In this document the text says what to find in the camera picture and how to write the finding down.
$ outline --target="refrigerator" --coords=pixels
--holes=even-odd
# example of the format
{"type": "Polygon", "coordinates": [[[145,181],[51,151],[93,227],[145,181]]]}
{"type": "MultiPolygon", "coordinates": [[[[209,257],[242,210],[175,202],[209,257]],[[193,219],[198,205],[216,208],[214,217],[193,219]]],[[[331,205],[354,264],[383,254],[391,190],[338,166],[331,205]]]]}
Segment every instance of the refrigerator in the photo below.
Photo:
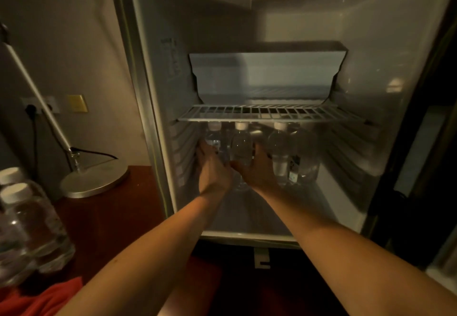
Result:
{"type": "MultiPolygon", "coordinates": [[[[254,136],[311,123],[321,164],[299,201],[384,246],[452,1],[114,0],[165,215],[197,195],[206,122],[251,122],[254,136]]],[[[202,238],[297,245],[254,192],[229,194],[202,238]]]]}

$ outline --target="wall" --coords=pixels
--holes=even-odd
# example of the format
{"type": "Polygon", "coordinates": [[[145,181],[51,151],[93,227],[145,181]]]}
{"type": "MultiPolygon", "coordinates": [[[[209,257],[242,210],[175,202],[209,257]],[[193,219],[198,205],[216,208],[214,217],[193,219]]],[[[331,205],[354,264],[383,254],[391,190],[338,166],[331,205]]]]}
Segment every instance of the wall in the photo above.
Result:
{"type": "MultiPolygon", "coordinates": [[[[43,95],[56,97],[57,119],[73,146],[116,155],[129,165],[149,165],[112,0],[0,0],[0,18],[43,95]],[[83,94],[89,112],[71,112],[67,94],[83,94]]],[[[0,122],[11,128],[6,138],[24,147],[22,159],[29,164],[32,130],[22,96],[31,92],[1,46],[0,122]]],[[[40,178],[58,198],[68,167],[42,117],[37,126],[40,178]]],[[[102,159],[85,155],[83,162],[102,159]]]]}

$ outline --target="person's left arm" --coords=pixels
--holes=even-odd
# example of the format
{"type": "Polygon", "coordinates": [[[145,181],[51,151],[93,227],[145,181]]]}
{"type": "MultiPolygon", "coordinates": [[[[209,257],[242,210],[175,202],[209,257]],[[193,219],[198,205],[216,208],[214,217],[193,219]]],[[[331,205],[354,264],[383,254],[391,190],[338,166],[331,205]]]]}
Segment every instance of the person's left arm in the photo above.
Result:
{"type": "Polygon", "coordinates": [[[197,148],[200,195],[112,259],[58,316],[156,315],[232,183],[205,142],[197,148]]]}

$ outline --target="white wire rack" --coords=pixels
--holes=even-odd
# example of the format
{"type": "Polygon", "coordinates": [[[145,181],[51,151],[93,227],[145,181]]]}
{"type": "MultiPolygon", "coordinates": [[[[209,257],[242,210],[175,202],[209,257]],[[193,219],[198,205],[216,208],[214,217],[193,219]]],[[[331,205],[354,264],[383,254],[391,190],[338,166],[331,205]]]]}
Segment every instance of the white wire rack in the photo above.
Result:
{"type": "Polygon", "coordinates": [[[334,105],[194,105],[179,121],[328,122],[363,121],[334,105]]]}

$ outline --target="forearm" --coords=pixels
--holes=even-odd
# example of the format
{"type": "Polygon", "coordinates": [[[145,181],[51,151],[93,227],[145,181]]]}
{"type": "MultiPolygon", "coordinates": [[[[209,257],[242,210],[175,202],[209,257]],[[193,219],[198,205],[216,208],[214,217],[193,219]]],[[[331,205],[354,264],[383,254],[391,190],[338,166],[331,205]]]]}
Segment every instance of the forearm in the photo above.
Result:
{"type": "Polygon", "coordinates": [[[129,245],[59,316],[155,315],[184,269],[222,194],[210,190],[129,245]]]}
{"type": "Polygon", "coordinates": [[[373,242],[313,214],[280,189],[260,193],[351,316],[457,310],[455,296],[373,242]]]}

